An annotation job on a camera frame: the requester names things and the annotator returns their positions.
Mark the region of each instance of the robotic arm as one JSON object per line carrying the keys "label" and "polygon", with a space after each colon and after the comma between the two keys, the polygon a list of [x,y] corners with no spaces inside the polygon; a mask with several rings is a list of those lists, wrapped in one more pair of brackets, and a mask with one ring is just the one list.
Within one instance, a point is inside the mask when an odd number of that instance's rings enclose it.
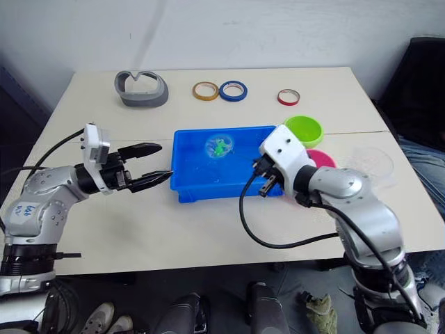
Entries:
{"label": "robotic arm", "polygon": [[[20,198],[6,210],[0,268],[0,329],[1,324],[4,327],[4,323],[33,319],[46,309],[56,277],[54,260],[80,256],[56,250],[72,205],[97,192],[109,195],[114,190],[142,191],[172,175],[171,170],[159,170],[134,180],[124,168],[128,159],[161,150],[158,144],[141,143],[109,154],[108,134],[92,124],[85,126],[81,140],[83,164],[36,172],[25,182]],[[50,325],[42,327],[43,315],[35,319],[38,330],[51,333]]]}
{"label": "robotic arm", "polygon": [[411,325],[424,333],[426,324],[414,275],[405,259],[398,219],[373,194],[368,176],[347,168],[316,168],[285,125],[269,135],[260,153],[254,175],[268,179],[260,195],[267,196],[278,183],[286,196],[299,204],[324,208],[335,218],[346,259],[353,268],[355,307],[362,329],[372,333],[380,325],[401,321],[401,333]]}

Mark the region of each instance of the cloth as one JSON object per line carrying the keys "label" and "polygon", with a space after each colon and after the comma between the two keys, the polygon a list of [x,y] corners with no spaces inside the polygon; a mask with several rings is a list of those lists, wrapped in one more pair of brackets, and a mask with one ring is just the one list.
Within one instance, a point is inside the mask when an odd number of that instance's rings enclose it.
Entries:
{"label": "cloth", "polygon": [[337,334],[337,312],[332,307],[329,294],[322,299],[306,302],[307,317],[314,323],[320,334]]}

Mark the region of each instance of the blue tape roll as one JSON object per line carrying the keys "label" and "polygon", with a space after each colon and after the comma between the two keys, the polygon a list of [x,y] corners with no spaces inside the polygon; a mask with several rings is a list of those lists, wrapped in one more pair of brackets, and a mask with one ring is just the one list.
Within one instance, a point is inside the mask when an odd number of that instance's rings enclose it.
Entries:
{"label": "blue tape roll", "polygon": [[[227,95],[226,93],[224,93],[224,89],[226,89],[227,87],[232,87],[232,86],[240,88],[243,92],[237,96],[231,96],[231,95]],[[223,83],[220,87],[220,96],[226,101],[238,102],[238,101],[243,100],[247,96],[247,94],[248,94],[248,88],[245,86],[244,83],[242,83],[240,81],[231,80],[231,81]]]}

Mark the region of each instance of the blue plastic tray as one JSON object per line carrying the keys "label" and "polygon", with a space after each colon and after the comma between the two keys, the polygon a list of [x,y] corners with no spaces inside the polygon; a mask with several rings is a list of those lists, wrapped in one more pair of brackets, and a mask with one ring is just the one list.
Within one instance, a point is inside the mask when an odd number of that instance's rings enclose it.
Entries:
{"label": "blue plastic tray", "polygon": [[[170,188],[179,193],[181,203],[210,198],[238,197],[252,175],[259,146],[275,127],[235,127],[230,129],[178,130],[173,142]],[[230,149],[216,154],[215,140],[225,139]],[[258,177],[247,196],[258,195],[266,182]],[[280,196],[275,186],[269,196]]]}

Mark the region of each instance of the blue jeans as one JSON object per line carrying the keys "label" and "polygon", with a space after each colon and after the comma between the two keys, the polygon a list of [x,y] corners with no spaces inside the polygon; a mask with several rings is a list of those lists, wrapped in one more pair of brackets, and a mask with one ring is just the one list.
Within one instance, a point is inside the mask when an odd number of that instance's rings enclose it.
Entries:
{"label": "blue jeans", "polygon": [[[402,151],[445,220],[445,152],[403,137],[399,139]],[[416,276],[428,278],[445,288],[445,250],[413,253],[409,262]]]}
{"label": "blue jeans", "polygon": [[445,152],[399,138],[403,153],[445,220]]}

